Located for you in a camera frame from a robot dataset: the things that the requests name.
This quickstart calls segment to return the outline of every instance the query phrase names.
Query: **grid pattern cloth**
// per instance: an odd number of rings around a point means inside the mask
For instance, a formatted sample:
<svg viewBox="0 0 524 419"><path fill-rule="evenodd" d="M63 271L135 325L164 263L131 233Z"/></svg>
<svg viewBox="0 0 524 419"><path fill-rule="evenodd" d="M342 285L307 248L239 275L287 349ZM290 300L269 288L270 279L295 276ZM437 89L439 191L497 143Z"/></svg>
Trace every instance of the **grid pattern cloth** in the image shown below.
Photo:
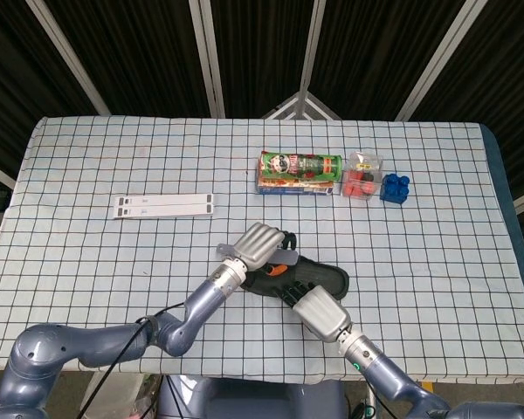
<svg viewBox="0 0 524 419"><path fill-rule="evenodd" d="M257 195L262 150L378 154L384 173L411 179L410 197ZM210 192L212 217L112 219L117 196ZM524 287L480 128L463 123L41 120L0 231L0 367L32 324L119 325L183 301L219 265L217 244L257 221L350 275L342 304L413 378L524 381ZM361 378L281 301L241 290L182 358L151 347L120 370Z"/></svg>

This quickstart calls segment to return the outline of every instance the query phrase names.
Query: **plastic container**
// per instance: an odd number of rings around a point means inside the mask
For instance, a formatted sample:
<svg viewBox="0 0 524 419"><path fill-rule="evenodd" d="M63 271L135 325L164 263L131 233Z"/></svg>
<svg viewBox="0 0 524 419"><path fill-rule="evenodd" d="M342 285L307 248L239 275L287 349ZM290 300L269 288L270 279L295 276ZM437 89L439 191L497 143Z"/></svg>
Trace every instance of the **plastic container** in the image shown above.
<svg viewBox="0 0 524 419"><path fill-rule="evenodd" d="M97 387L104 373L95 373L87 386L81 408ZM84 414L86 419L126 419L132 415L134 401L140 391L143 374L111 373L91 406Z"/></svg>
<svg viewBox="0 0 524 419"><path fill-rule="evenodd" d="M369 200L381 188L383 159L378 155L355 152L343 172L341 194Z"/></svg>

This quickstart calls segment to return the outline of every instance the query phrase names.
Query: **table edge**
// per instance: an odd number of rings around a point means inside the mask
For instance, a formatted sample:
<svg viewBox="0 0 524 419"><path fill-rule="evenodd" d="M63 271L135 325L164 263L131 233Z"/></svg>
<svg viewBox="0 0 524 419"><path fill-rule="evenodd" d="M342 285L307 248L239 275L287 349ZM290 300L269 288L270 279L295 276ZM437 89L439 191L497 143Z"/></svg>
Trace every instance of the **table edge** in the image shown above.
<svg viewBox="0 0 524 419"><path fill-rule="evenodd" d="M524 236L522 236L521 225L518 222L516 210L514 209L513 197L508 186L507 172L500 154L499 143L493 132L484 124L479 124L483 142L486 149L487 164L493 179L495 193L499 200L505 224L507 225L508 235L513 244L516 263L521 273L522 284L524 284Z"/></svg>

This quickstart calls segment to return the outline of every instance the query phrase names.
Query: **pringles can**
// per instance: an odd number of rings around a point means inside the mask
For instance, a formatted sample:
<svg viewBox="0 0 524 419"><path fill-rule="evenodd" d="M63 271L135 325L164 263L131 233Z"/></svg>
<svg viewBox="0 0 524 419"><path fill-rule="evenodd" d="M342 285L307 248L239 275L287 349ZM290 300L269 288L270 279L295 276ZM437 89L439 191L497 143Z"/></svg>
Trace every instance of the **pringles can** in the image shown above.
<svg viewBox="0 0 524 419"><path fill-rule="evenodd" d="M341 156L289 155L263 151L260 155L259 175L265 179L337 182L341 179Z"/></svg>

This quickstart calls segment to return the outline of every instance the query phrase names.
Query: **blue lego block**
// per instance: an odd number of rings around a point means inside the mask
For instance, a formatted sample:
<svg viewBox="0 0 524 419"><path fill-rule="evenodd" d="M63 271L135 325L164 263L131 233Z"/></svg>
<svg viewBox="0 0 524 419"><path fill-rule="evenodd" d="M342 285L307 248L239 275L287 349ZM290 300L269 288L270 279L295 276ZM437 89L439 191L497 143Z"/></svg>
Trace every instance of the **blue lego block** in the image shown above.
<svg viewBox="0 0 524 419"><path fill-rule="evenodd" d="M383 178L381 186L381 199L389 203L404 203L410 193L410 178L390 173Z"/></svg>

